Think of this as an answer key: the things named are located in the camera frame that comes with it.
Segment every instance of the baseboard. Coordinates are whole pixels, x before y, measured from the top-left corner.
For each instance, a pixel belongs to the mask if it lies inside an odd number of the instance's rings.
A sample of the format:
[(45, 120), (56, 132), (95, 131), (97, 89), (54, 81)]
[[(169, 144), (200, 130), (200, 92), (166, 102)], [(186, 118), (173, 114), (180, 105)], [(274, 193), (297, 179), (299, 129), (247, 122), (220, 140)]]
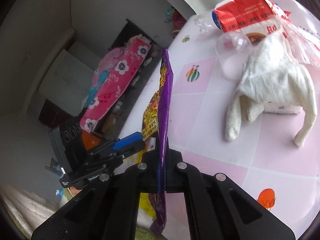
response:
[(33, 80), (28, 94), (26, 96), (26, 99), (24, 101), (23, 107), (21, 109), (22, 114), (27, 113), (27, 109), (29, 107), (31, 98), (33, 93), (38, 89), (44, 75), (47, 73), (49, 67), (51, 66), (54, 59), (57, 57), (57, 55), (60, 53), (60, 51), (65, 47), (68, 41), (70, 41), (73, 36), (76, 34), (76, 31), (73, 28), (70, 28), (66, 33), (62, 36), (62, 38), (57, 42), (57, 44), (52, 48), (50, 54), (46, 57), (44, 62), (42, 63), (35, 79)]

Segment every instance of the silver screw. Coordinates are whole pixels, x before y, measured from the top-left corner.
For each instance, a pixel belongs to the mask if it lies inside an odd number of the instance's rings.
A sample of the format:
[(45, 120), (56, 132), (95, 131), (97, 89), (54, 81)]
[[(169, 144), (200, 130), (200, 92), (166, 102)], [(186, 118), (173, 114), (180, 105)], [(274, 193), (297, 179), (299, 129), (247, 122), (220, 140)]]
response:
[(185, 169), (186, 167), (187, 167), (187, 164), (186, 163), (178, 163), (177, 164), (177, 167), (179, 168), (179, 169)]
[(139, 170), (144, 170), (147, 168), (147, 165), (145, 163), (138, 163), (137, 167)]
[(109, 178), (110, 178), (109, 174), (106, 174), (106, 173), (102, 173), (102, 174), (99, 176), (99, 179), (100, 179), (101, 181), (107, 181)]
[(226, 178), (227, 177), (223, 173), (218, 173), (216, 175), (216, 179), (219, 180), (219, 181), (224, 181), (224, 180), (226, 180)]

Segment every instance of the table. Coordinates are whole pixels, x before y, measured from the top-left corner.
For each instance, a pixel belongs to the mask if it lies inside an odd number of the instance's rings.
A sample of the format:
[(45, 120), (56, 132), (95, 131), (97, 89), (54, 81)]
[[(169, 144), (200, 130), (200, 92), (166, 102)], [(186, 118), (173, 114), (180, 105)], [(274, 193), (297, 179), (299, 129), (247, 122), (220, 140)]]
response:
[[(271, 0), (289, 18), (320, 38), (320, 22), (295, 0)], [(215, 44), (222, 32), (216, 28), (201, 34), (191, 17), (169, 47), (174, 81), (169, 116), (170, 147), (179, 150), (183, 160), (201, 172), (223, 172), (254, 199), (264, 189), (275, 193), (272, 212), (295, 233), (296, 238), (308, 228), (320, 210), (320, 154), (318, 149), (320, 118), (298, 148), (293, 137), (302, 127), (299, 115), (261, 114), (248, 124), (243, 122), (238, 138), (224, 140), (225, 114), (237, 83), (220, 74)], [(198, 80), (188, 82), (186, 73), (199, 65)], [(320, 70), (307, 66), (313, 79), (320, 111)], [(143, 112), (159, 88), (160, 63), (142, 91), (127, 119), (120, 137), (141, 130)], [(167, 194), (169, 239), (188, 239), (188, 222), (183, 194)]]

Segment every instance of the purple wrapper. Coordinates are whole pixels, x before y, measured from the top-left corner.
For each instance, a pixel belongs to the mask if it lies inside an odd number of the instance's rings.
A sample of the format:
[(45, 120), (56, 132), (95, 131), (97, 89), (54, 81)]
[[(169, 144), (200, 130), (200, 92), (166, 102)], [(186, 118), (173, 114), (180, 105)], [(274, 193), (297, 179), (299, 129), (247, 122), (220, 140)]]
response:
[(165, 227), (166, 205), (164, 194), (164, 165), (165, 165), (165, 151), (167, 147), (167, 133), (169, 122), (169, 109), (171, 101), (171, 92), (173, 84), (173, 72), (169, 61), (169, 54), (167, 49), (164, 50), (163, 62), (167, 68), (165, 74), (164, 86), (159, 91), (159, 105), (158, 105), (158, 133), (159, 133), (159, 165), (158, 165), (158, 194), (150, 194), (149, 200), (156, 212), (156, 219), (152, 223), (150, 229), (155, 235), (160, 235)]

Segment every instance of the camera lens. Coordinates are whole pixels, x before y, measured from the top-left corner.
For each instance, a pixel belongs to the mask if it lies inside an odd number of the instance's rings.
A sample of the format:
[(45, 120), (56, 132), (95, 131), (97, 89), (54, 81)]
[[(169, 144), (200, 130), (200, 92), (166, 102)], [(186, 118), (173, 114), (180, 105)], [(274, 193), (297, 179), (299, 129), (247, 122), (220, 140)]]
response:
[(70, 128), (70, 134), (73, 138), (76, 137), (77, 133), (76, 133), (76, 128), (74, 126), (71, 126)]
[(69, 133), (67, 131), (64, 132), (64, 140), (66, 142), (70, 141), (70, 136), (69, 136)]
[(77, 132), (81, 132), (81, 127), (78, 123), (77, 123)]

